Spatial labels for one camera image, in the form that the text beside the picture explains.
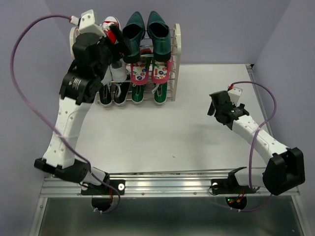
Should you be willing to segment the dark green leather shoe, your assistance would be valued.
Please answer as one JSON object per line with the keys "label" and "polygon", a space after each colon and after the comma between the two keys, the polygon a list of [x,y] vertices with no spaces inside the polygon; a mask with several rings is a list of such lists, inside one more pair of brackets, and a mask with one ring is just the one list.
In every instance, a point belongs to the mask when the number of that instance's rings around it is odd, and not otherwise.
{"label": "dark green leather shoe", "polygon": [[170,28],[156,11],[152,11],[148,17],[147,34],[153,43],[153,54],[155,60],[158,62],[166,62],[170,60]]}
{"label": "dark green leather shoe", "polygon": [[140,60],[140,43],[145,35],[145,24],[140,12],[134,12],[123,28],[123,34],[130,40],[131,54],[124,56],[125,63],[137,63]]}

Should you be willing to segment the pink patterned sandal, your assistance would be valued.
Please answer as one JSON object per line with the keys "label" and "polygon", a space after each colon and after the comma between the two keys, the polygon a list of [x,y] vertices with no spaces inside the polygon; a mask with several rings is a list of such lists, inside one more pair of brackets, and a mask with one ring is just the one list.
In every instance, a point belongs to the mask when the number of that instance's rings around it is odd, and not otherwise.
{"label": "pink patterned sandal", "polygon": [[152,56],[151,49],[141,49],[139,61],[130,65],[130,79],[134,86],[143,86],[148,82]]}
{"label": "pink patterned sandal", "polygon": [[154,84],[165,84],[169,81],[170,72],[172,69],[173,57],[165,62],[159,62],[153,58],[151,79]]}

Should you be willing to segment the green sneaker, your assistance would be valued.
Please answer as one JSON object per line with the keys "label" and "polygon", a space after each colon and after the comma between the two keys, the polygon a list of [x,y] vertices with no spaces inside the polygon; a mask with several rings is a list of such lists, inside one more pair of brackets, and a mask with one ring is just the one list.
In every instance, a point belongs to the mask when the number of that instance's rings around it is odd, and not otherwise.
{"label": "green sneaker", "polygon": [[133,103],[139,104],[144,100],[145,85],[132,84],[131,99]]}
{"label": "green sneaker", "polygon": [[152,93],[154,94],[154,101],[158,105],[162,105],[167,98],[167,88],[168,88],[168,83],[164,84],[155,84]]}

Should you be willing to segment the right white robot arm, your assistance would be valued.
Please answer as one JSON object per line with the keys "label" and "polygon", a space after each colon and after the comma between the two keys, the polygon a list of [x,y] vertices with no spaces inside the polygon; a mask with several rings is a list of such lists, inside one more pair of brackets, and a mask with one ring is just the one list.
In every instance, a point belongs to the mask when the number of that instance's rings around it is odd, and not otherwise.
{"label": "right white robot arm", "polygon": [[257,188],[266,188],[271,194],[278,196],[303,184],[305,168],[302,151],[297,147],[287,147],[261,129],[245,109],[245,105],[238,103],[241,94],[242,90],[239,88],[210,94],[212,102],[208,115],[214,116],[219,123],[253,145],[266,167],[240,167],[230,171],[227,178],[213,179],[210,186],[212,193],[234,194],[242,190],[254,193]]}

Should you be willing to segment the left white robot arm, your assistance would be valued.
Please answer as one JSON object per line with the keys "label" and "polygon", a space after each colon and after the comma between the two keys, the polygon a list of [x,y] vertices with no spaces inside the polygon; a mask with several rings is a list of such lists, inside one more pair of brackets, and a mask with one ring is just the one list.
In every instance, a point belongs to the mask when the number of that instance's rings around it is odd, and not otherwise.
{"label": "left white robot arm", "polygon": [[117,96],[127,93],[122,85],[129,79],[122,60],[129,45],[119,23],[104,21],[90,29],[78,28],[72,44],[72,61],[60,88],[59,111],[49,146],[34,167],[74,183],[89,183],[103,194],[109,190],[109,175],[75,153],[83,121],[96,95],[101,103],[112,102],[111,85],[118,86]]}

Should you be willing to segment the cream metal shoe shelf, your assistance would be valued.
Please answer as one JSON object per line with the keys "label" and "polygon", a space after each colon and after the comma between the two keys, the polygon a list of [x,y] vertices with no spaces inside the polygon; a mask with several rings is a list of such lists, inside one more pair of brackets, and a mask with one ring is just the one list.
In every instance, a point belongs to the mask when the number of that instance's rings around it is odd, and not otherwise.
{"label": "cream metal shoe shelf", "polygon": [[[180,69],[180,62],[181,62],[181,31],[180,31],[180,25],[175,24],[174,28],[170,30],[172,36],[171,36],[171,56],[173,57],[173,64],[172,64],[172,69],[170,72],[170,77],[168,83],[168,88],[167,88],[167,98],[166,100],[171,100],[175,101],[176,98],[176,91],[177,91],[177,83],[178,83],[178,76],[179,76],[179,69]],[[140,45],[140,50],[149,48],[151,49],[153,53],[153,45]],[[127,73],[130,76],[131,68],[130,64],[127,65]],[[155,86],[155,84],[152,82],[151,79],[151,73],[152,73],[152,61],[150,65],[150,70],[149,70],[149,80],[145,84],[145,91],[144,91],[144,100],[143,101],[148,101],[148,100],[153,100],[154,101],[154,94],[152,93],[152,90]],[[131,99],[131,93],[132,93],[132,82],[130,82],[130,87],[127,95],[126,101],[132,101]]]}

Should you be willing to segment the right white sneaker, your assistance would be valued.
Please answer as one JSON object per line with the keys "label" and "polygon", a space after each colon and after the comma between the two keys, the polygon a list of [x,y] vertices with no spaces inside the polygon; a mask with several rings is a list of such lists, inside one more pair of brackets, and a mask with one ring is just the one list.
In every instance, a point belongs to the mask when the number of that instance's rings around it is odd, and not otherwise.
{"label": "right white sneaker", "polygon": [[114,62],[110,65],[112,79],[116,83],[122,83],[127,79],[126,64],[123,60]]}

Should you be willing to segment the white sneaker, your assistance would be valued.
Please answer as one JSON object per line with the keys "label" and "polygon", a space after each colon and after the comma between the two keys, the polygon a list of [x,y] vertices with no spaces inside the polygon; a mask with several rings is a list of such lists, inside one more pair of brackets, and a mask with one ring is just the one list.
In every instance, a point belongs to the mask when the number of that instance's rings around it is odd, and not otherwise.
{"label": "white sneaker", "polygon": [[122,83],[127,79],[126,64],[123,60],[114,62],[110,65],[112,79],[116,83]]}
{"label": "white sneaker", "polygon": [[106,73],[102,79],[102,84],[105,86],[105,85],[108,85],[110,84],[112,81],[112,73],[111,73],[111,69],[110,69],[110,66],[107,68],[106,70]]}

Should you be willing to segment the left white sneaker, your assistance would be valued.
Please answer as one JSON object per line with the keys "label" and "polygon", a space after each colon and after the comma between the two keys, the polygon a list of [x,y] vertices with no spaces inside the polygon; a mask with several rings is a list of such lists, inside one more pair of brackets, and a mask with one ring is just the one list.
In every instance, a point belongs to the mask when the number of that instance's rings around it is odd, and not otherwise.
{"label": "left white sneaker", "polygon": [[108,85],[110,84],[112,81],[112,73],[111,73],[111,69],[110,69],[110,66],[107,68],[106,70],[106,73],[102,79],[102,84],[105,86],[105,85]]}

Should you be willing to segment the right red sneaker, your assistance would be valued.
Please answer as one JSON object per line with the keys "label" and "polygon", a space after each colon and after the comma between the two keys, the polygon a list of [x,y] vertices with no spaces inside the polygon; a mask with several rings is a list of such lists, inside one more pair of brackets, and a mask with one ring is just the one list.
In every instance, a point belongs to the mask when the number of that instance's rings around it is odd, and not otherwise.
{"label": "right red sneaker", "polygon": [[113,44],[115,44],[117,39],[116,39],[116,36],[114,35],[114,33],[112,32],[112,30],[110,29],[111,25],[116,25],[119,29],[121,29],[119,20],[114,16],[106,17],[103,20],[101,27],[102,27],[103,31],[105,32],[105,34],[107,35],[107,37],[111,40],[111,42]]}

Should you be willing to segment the right black sneaker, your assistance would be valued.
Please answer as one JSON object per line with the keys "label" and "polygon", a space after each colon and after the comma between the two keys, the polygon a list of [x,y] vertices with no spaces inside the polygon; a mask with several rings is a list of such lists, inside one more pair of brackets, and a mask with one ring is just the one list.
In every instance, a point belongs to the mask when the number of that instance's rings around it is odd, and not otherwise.
{"label": "right black sneaker", "polygon": [[122,82],[122,83],[116,83],[116,90],[114,94],[114,102],[118,106],[122,106],[125,104],[129,87],[130,87],[130,82]]}

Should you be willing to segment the black sneaker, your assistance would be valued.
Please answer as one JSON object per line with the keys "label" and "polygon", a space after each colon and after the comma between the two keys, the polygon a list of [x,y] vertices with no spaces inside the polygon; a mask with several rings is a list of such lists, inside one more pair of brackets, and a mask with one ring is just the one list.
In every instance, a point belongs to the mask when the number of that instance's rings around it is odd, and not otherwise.
{"label": "black sneaker", "polygon": [[129,87],[130,87],[130,82],[122,82],[122,83],[116,83],[116,90],[114,94],[114,102],[118,106],[122,106],[125,104]]}
{"label": "black sneaker", "polygon": [[108,107],[112,104],[111,83],[102,85],[99,90],[99,100],[104,107]]}

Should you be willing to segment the left black sneaker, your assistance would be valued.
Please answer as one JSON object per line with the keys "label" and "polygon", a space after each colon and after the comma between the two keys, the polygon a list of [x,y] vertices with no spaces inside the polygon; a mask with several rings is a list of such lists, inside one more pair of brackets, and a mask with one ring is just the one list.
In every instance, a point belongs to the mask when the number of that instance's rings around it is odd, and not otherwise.
{"label": "left black sneaker", "polygon": [[102,85],[99,90],[99,100],[104,107],[108,107],[112,104],[111,83]]}

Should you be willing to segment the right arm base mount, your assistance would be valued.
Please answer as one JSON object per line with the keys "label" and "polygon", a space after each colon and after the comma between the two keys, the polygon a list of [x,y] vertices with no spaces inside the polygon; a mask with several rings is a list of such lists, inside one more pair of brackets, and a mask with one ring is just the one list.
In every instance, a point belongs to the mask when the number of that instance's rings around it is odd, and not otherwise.
{"label": "right arm base mount", "polygon": [[227,178],[219,178],[211,180],[211,185],[208,188],[208,193],[216,196],[227,194],[225,201],[228,207],[237,210],[244,210],[247,206],[246,189],[232,180]]}

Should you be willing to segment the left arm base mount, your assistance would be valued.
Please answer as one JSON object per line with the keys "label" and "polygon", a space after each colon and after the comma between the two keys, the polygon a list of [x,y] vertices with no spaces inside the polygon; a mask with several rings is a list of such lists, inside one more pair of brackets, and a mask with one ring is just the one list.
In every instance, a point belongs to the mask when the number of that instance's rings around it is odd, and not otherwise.
{"label": "left arm base mount", "polygon": [[83,182],[81,186],[81,195],[91,196],[91,206],[94,212],[100,214],[110,213],[117,208],[120,196],[125,194],[126,181],[124,179],[111,179],[109,185],[117,191],[104,185],[93,185]]}

